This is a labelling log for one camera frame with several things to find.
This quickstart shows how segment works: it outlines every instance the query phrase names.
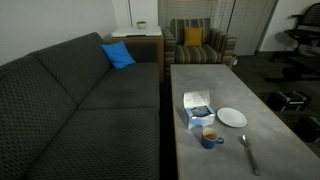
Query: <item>coffee cup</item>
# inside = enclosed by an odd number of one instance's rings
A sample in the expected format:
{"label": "coffee cup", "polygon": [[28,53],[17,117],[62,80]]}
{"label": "coffee cup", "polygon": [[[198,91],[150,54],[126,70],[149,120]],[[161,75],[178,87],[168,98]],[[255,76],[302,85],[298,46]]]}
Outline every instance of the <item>coffee cup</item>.
{"label": "coffee cup", "polygon": [[212,149],[216,144],[223,144],[224,139],[212,128],[204,128],[202,131],[201,145],[206,149]]}

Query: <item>dark gray sofa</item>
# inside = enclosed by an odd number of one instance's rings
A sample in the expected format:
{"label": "dark gray sofa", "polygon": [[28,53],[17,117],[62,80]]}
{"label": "dark gray sofa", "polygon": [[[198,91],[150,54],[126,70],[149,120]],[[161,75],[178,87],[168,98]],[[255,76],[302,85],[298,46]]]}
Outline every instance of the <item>dark gray sofa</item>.
{"label": "dark gray sofa", "polygon": [[115,70],[102,43],[91,33],[0,67],[0,179],[159,179],[156,45],[127,44],[137,63]]}

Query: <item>coffee table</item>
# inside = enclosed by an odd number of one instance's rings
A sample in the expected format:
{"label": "coffee table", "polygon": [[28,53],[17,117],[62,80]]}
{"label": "coffee table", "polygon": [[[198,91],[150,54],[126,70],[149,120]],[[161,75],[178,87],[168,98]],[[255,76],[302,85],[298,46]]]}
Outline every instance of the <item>coffee table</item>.
{"label": "coffee table", "polygon": [[[320,179],[320,159],[225,65],[172,65],[172,103],[179,179]],[[210,91],[217,112],[230,107],[242,112],[242,128],[225,125],[216,116],[211,125],[224,144],[204,149],[202,128],[187,129],[183,93]],[[259,166],[255,176],[240,142],[245,134]]]}

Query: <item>tissue box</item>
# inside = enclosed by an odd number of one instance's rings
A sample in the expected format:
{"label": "tissue box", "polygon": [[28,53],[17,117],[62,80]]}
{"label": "tissue box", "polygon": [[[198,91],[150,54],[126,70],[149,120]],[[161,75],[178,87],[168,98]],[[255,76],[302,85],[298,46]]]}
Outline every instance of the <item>tissue box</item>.
{"label": "tissue box", "polygon": [[185,109],[184,120],[188,129],[213,124],[216,114],[209,106],[210,93],[208,90],[184,93],[183,104]]}

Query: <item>spoon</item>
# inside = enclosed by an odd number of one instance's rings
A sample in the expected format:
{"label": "spoon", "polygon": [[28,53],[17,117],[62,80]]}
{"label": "spoon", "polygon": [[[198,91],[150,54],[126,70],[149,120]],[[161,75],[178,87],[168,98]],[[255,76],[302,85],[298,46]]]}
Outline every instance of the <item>spoon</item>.
{"label": "spoon", "polygon": [[248,138],[247,138],[246,135],[242,136],[242,142],[243,142],[243,145],[246,147],[246,149],[248,151],[250,162],[251,162],[254,174],[256,176],[260,176],[260,170],[258,168],[258,165],[257,165],[256,161],[254,160],[254,157],[253,157],[251,149],[250,149],[250,143],[249,143]]}

